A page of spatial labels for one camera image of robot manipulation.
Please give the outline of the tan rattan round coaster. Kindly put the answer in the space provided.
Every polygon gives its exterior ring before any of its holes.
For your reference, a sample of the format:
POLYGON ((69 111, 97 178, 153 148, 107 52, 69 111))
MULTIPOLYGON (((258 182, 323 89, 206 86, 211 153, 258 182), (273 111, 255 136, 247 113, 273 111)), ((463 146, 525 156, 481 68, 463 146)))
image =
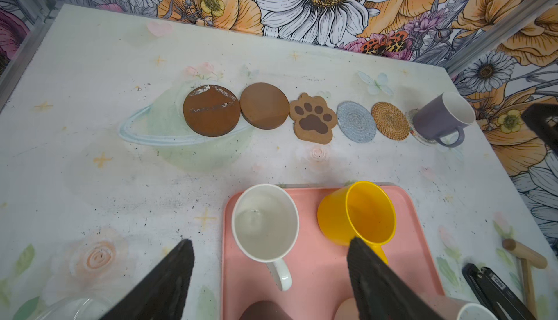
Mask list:
POLYGON ((371 109, 378 131, 388 139, 405 140, 410 134, 410 125, 406 116, 389 102, 377 102, 371 109))

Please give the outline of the matte brown round coaster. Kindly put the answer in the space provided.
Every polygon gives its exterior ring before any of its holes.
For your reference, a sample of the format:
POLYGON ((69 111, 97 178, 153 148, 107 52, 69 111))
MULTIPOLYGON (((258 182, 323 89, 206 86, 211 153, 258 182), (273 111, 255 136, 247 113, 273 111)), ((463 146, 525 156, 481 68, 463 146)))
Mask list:
POLYGON ((254 127, 273 130, 289 116, 289 101, 278 87, 269 83, 253 83, 241 94, 241 113, 254 127))

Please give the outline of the wooden mallet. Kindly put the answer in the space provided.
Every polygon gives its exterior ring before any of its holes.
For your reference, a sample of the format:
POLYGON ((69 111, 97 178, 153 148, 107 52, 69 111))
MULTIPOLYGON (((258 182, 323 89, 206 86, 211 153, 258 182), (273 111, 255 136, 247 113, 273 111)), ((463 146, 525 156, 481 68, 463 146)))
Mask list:
POLYGON ((502 246, 520 260, 526 305, 531 314, 537 319, 536 293, 531 268, 545 269, 548 266, 548 261, 541 254, 517 240, 505 239, 502 242, 502 246))

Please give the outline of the brown paw print coaster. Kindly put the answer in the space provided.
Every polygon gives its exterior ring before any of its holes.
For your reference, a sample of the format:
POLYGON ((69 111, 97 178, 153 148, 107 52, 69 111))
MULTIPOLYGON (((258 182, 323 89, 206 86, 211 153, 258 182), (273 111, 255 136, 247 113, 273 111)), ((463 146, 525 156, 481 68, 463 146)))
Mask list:
POLYGON ((298 139, 316 144, 328 144, 332 141, 337 115, 328 107, 324 98, 302 93, 289 104, 289 109, 298 139))

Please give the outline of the grey woven round coaster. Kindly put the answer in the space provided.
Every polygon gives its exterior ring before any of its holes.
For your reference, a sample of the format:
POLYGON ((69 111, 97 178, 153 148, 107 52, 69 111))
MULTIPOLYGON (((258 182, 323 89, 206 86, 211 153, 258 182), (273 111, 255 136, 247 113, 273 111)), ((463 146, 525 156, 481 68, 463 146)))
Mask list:
POLYGON ((351 141, 365 144, 376 136, 376 122, 370 111, 356 102, 342 102, 337 107, 337 123, 351 141))

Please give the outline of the yellow mug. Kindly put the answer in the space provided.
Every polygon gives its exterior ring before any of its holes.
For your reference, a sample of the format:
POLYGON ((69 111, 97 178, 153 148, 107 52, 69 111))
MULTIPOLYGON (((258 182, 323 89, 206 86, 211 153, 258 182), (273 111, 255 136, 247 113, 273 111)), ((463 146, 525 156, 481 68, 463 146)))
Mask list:
POLYGON ((317 217, 323 235, 333 243, 348 246, 358 237, 389 263, 383 246, 395 235, 397 216, 380 186, 359 181, 338 189, 322 199, 317 217))

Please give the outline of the glossy brown round coaster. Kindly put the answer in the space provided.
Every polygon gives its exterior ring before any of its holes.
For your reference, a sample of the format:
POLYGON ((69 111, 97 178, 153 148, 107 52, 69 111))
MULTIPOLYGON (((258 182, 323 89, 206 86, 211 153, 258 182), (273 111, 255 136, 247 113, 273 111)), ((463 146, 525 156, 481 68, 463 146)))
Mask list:
POLYGON ((197 134, 219 137, 231 132, 241 116, 236 95, 223 86, 199 86, 186 96, 183 115, 188 126, 197 134))

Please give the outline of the multicolour woven round coaster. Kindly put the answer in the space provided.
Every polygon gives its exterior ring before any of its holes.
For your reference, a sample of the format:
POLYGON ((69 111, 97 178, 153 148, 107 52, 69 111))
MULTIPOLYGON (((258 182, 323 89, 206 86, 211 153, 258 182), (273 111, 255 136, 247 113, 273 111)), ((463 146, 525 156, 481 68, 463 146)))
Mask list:
POLYGON ((419 109, 411 109, 409 110, 405 116, 407 118, 408 124, 410 126, 410 134, 420 143, 427 145, 427 146, 434 146, 437 144, 435 140, 426 139, 424 138, 415 128, 414 125, 414 117, 419 112, 419 109))

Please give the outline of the lavender mug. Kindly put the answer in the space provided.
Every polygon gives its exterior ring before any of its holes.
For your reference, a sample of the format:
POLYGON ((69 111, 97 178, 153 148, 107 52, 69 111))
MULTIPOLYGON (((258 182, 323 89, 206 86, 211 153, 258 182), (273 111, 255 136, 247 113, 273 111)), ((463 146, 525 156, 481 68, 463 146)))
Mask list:
POLYGON ((428 140, 435 140, 448 148, 461 146, 465 139, 464 129, 472 125, 475 111, 458 93, 445 92, 421 108, 413 116, 413 125, 418 134, 428 140), (442 141, 443 137, 457 133, 452 144, 442 141))

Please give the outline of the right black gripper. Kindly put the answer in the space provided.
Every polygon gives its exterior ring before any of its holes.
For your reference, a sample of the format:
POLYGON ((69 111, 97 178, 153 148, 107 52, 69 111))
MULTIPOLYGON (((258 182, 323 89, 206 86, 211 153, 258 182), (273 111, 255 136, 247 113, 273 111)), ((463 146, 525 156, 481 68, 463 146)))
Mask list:
POLYGON ((522 120, 539 137, 546 146, 557 154, 557 105, 536 103, 530 105, 522 114, 522 120))

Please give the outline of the clear glass jar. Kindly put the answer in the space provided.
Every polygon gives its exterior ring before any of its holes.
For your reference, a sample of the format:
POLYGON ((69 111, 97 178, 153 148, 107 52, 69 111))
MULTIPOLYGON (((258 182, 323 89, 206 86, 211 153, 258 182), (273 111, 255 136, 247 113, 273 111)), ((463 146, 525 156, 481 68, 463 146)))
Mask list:
POLYGON ((35 319, 101 319, 112 306, 112 302, 96 295, 77 295, 56 302, 35 319))

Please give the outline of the black stapler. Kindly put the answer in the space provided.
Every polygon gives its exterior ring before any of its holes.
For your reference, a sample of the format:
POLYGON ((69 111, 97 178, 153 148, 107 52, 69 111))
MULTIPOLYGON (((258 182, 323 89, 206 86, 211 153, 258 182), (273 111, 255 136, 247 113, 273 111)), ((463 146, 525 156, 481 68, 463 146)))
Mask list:
POLYGON ((481 305, 497 319, 536 320, 527 306, 488 267, 467 263, 462 274, 481 305))

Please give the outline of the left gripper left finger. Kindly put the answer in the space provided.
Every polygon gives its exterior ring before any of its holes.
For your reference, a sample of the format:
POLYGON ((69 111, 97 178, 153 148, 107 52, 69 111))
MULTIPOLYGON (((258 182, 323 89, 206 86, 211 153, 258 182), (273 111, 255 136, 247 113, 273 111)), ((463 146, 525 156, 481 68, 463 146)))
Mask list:
POLYGON ((182 240, 103 319, 181 319, 195 255, 193 243, 182 240))

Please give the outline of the red inside white mug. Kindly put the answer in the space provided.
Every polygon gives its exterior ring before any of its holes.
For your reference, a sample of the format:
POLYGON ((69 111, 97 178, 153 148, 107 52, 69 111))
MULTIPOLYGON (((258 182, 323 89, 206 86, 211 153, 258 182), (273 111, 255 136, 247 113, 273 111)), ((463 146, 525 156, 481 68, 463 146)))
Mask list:
POLYGON ((356 300, 348 298, 343 301, 334 314, 334 320, 359 320, 356 300))

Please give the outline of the pink plastic tray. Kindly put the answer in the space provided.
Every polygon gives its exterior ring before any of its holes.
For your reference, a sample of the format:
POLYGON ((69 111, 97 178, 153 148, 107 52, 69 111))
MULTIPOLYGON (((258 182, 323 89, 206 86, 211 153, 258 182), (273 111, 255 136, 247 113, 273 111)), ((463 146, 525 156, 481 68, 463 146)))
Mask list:
MULTIPOLYGON (((418 295, 444 295, 443 285, 414 203, 399 186, 383 184, 394 205, 397 230, 384 245, 389 267, 418 295)), ((285 261, 293 278, 286 292, 278 289, 266 265, 245 256, 232 232, 234 195, 225 206, 222 243, 222 318, 239 319, 258 301, 278 304, 292 319, 332 319, 353 297, 347 247, 330 242, 317 222, 318 205, 331 188, 290 188, 300 216, 296 244, 285 261)))

